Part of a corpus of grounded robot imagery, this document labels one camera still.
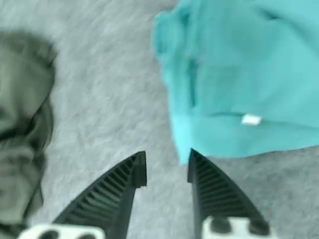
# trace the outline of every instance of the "white tag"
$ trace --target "white tag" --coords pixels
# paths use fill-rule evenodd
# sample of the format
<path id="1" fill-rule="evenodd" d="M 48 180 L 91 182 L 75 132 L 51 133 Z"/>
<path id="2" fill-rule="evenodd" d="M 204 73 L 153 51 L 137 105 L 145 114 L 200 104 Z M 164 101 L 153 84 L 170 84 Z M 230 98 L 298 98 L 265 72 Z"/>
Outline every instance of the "white tag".
<path id="1" fill-rule="evenodd" d="M 261 122 L 261 117 L 260 116 L 255 116 L 255 115 L 251 115 L 251 114 L 245 114 L 242 119 L 241 119 L 241 123 L 242 124 L 246 124 L 246 125 L 259 125 Z"/>

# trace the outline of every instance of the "olive green fabric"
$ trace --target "olive green fabric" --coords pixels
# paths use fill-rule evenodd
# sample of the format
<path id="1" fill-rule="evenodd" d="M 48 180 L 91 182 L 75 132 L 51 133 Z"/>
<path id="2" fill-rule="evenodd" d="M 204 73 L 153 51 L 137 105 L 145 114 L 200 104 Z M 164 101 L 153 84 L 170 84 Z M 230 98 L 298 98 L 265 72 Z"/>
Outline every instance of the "olive green fabric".
<path id="1" fill-rule="evenodd" d="M 0 32 L 0 239 L 3 225 L 24 224 L 42 204 L 43 151 L 53 130 L 48 97 L 54 59 L 46 40 Z"/>

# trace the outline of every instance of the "teal towel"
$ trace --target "teal towel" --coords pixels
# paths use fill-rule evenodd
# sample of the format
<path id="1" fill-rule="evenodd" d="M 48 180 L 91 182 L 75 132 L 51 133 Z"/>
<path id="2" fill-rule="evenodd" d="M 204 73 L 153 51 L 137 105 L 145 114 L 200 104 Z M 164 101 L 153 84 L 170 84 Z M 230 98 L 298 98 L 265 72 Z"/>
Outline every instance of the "teal towel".
<path id="1" fill-rule="evenodd" d="M 319 1 L 180 0 L 155 18 L 181 163 L 319 144 Z M 262 118 L 259 125 L 242 117 Z"/>

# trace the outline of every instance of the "crumpled fabric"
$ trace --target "crumpled fabric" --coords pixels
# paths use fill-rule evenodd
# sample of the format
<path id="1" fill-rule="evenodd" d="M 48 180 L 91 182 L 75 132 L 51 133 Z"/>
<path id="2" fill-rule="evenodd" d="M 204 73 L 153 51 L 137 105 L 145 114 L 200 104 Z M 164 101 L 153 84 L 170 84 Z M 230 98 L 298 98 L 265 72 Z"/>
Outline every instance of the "crumpled fabric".
<path id="1" fill-rule="evenodd" d="M 319 2 L 180 0 L 154 21 L 181 163 L 319 144 Z M 262 118 L 259 125 L 242 117 Z"/>
<path id="2" fill-rule="evenodd" d="M 1 238 L 15 238 L 43 202 L 40 181 L 53 131 L 49 94 L 55 57 L 42 37 L 0 32 Z"/>

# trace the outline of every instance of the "carpet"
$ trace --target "carpet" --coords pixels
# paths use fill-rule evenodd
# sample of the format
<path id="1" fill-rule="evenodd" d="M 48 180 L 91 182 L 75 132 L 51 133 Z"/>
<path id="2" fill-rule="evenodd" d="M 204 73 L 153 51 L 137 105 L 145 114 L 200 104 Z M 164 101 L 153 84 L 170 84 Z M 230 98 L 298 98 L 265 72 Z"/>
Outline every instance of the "carpet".
<path id="1" fill-rule="evenodd" d="M 55 131 L 46 151 L 51 222 L 98 176 L 145 150 L 128 239 L 193 239 L 191 186 L 172 144 L 165 88 L 150 49 L 153 17 L 173 0 L 0 0 L 0 27 L 55 43 Z M 212 160 L 247 193 L 282 239 L 317 239 L 319 148 Z"/>

